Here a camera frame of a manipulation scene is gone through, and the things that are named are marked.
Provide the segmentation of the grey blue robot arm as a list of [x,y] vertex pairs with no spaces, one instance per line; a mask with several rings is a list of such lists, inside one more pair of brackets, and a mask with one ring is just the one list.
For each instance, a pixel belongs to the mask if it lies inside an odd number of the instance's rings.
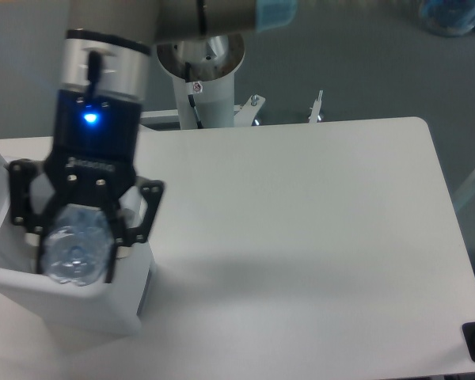
[[294,1],[73,1],[54,135],[43,161],[9,172],[10,219],[39,238],[36,272],[58,283],[113,280],[118,254],[145,243],[165,185],[134,159],[157,44],[275,29]]

